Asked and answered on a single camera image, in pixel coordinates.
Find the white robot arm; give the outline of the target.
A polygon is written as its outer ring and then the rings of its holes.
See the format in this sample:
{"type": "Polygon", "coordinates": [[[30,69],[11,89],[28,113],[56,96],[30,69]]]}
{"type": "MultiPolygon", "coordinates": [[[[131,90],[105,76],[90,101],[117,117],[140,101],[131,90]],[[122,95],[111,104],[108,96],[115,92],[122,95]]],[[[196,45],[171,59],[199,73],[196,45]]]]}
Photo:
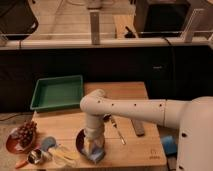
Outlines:
{"type": "Polygon", "coordinates": [[[213,171],[213,97],[190,101],[115,100],[96,89],[80,101],[86,114],[85,136],[96,140],[104,134],[104,114],[147,121],[179,130],[176,171],[213,171]]]}

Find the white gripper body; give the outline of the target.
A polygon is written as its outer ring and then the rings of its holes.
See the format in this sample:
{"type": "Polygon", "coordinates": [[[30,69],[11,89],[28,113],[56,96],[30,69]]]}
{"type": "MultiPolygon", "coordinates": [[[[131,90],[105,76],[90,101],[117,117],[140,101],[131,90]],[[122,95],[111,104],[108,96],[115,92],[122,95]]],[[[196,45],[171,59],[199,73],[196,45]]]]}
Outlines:
{"type": "Polygon", "coordinates": [[[93,129],[83,130],[84,138],[84,149],[86,152],[93,152],[97,147],[102,148],[104,146],[104,134],[98,133],[93,129]]]}

